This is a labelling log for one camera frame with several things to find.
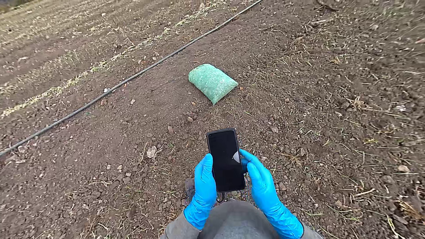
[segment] black smartphone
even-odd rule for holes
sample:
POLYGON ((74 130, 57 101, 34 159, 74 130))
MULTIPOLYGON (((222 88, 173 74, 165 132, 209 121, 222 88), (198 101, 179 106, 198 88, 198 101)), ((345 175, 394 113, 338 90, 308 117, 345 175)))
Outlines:
POLYGON ((212 175, 219 193, 245 188, 244 170, 234 128, 207 133, 208 150, 212 155, 212 175))

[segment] dirt ground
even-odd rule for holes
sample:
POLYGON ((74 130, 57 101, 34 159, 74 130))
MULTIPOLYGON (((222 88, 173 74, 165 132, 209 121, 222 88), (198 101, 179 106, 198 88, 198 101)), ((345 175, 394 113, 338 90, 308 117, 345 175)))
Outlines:
MULTIPOLYGON (((0 14, 0 149, 250 3, 38 0, 0 14)), ((234 127, 325 238, 424 238, 424 32, 421 0, 264 0, 0 158, 0 234, 158 238, 205 134, 234 127), (188 81, 203 63, 239 83, 215 106, 188 81)))

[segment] gloved hand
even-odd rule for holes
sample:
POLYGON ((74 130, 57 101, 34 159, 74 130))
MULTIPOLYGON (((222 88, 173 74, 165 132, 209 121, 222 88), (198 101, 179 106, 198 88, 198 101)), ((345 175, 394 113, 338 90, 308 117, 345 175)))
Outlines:
POLYGON ((304 228, 300 221, 280 202, 272 174, 254 155, 241 149, 242 165, 252 182, 252 198, 283 239, 299 239, 304 228))
POLYGON ((183 211, 186 220, 198 230, 205 225, 211 208, 217 199, 217 189, 213 176, 213 160, 207 154, 195 168, 195 195, 183 211))

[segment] green bag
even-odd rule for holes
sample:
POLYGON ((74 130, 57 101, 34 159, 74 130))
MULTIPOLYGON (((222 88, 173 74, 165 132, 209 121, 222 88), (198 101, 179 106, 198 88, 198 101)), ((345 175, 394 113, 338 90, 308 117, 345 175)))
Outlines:
POLYGON ((238 83, 210 64, 203 64, 189 72, 189 81, 215 105, 238 83))

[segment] tilled soil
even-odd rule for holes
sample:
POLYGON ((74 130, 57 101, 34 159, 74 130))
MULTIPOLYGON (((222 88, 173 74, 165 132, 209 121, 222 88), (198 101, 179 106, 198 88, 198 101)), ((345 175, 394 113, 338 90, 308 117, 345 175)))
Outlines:
MULTIPOLYGON (((1 148, 248 4, 37 1, 0 15, 1 148)), ((423 238, 424 7, 260 3, 0 158, 1 234, 157 238, 184 208, 205 134, 234 127, 324 237, 423 238), (216 106, 187 78, 203 63, 239 83, 216 106)))

